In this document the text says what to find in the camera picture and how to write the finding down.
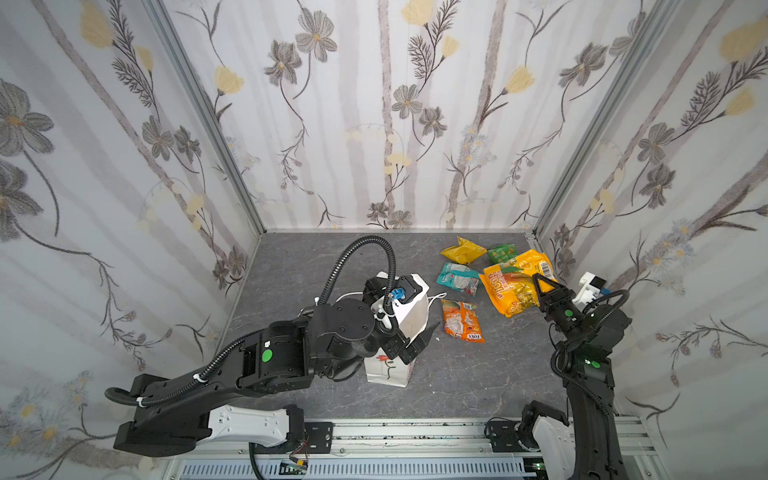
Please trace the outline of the large yellow snack packet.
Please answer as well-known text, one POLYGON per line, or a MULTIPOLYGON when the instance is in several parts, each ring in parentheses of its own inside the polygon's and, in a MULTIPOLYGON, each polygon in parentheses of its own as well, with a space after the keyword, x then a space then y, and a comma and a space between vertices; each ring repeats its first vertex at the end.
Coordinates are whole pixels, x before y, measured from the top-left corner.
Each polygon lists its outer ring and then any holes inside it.
POLYGON ((496 310, 511 318, 539 305, 534 274, 555 281, 549 258, 531 249, 512 260, 486 267, 480 280, 496 310))

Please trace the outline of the white printed paper bag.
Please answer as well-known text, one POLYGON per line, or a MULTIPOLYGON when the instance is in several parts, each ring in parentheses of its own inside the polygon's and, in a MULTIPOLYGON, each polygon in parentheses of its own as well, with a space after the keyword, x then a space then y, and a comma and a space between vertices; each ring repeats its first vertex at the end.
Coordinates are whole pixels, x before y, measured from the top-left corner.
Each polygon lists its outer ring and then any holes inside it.
MULTIPOLYGON (((446 297, 444 293, 437 293, 435 295, 431 295, 429 293, 429 290, 428 290, 428 297, 427 297, 428 299, 427 325, 429 325, 430 323, 437 323, 430 319, 432 306, 436 301, 442 300, 446 297)), ((344 294, 340 298, 346 299, 346 298, 355 298, 355 297, 358 297, 361 300, 370 304, 370 302, 365 298, 365 290, 362 292, 344 294)), ((393 326, 391 329, 399 329, 397 321, 394 318, 393 310, 391 314, 386 313, 386 315, 392 320, 393 326)), ((379 341, 379 349, 377 350, 376 354, 364 360, 366 379, 370 383, 404 388, 409 383, 409 380, 411 378, 412 371, 415 365, 415 361, 416 359, 410 365, 405 365, 399 359, 389 359, 384 353, 384 351, 380 348, 380 341, 379 341)))

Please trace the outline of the orange snack packet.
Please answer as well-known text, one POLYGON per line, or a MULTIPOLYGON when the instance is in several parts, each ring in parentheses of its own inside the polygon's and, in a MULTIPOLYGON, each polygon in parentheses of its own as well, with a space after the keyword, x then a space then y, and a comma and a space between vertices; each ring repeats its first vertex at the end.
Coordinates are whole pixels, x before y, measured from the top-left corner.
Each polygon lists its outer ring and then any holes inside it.
POLYGON ((442 299, 441 305, 446 334, 470 343, 485 342, 476 305, 447 299, 442 299))

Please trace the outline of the green snack packet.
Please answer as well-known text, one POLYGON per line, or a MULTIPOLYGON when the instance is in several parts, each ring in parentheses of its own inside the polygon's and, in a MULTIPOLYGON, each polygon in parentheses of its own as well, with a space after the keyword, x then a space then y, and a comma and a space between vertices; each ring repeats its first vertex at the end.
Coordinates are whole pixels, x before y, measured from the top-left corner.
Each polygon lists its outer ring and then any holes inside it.
POLYGON ((491 247, 486 252, 492 265, 513 261, 517 256, 517 248, 514 244, 505 243, 491 247))

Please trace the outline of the teal snack packet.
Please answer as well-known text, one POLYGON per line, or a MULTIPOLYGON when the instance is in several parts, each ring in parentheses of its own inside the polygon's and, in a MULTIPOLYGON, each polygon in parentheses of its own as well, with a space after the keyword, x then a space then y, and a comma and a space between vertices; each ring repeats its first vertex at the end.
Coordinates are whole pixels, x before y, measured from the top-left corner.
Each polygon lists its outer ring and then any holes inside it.
POLYGON ((449 289, 474 297, 481 284, 480 274, 469 267, 445 263, 436 282, 449 289))

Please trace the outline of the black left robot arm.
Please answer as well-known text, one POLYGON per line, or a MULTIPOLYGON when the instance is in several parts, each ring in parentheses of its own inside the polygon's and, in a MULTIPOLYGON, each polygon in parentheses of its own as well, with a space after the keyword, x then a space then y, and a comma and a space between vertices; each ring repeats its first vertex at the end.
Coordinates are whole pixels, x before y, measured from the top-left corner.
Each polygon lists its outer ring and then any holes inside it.
POLYGON ((107 389, 109 400, 134 410, 113 447, 145 457, 189 453, 218 433, 232 434, 229 420, 217 421, 214 412, 239 397, 303 390, 315 378, 344 381, 378 351, 409 364, 434 331, 409 338, 391 311, 358 299, 317 305, 238 338, 197 370, 176 378, 141 374, 129 390, 107 389))

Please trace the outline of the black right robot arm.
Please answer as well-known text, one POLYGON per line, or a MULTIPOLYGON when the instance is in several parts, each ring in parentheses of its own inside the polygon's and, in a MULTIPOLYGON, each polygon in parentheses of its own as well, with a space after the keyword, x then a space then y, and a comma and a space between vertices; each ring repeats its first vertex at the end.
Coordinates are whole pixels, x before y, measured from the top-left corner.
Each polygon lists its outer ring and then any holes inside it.
POLYGON ((532 287, 546 321, 564 336, 554 346, 550 368, 571 410, 532 401, 517 421, 490 419, 485 436, 496 452, 539 452, 551 479, 627 478, 610 355, 631 323, 622 310, 628 291, 608 291, 605 279, 592 273, 581 277, 577 291, 540 273, 521 280, 532 287))

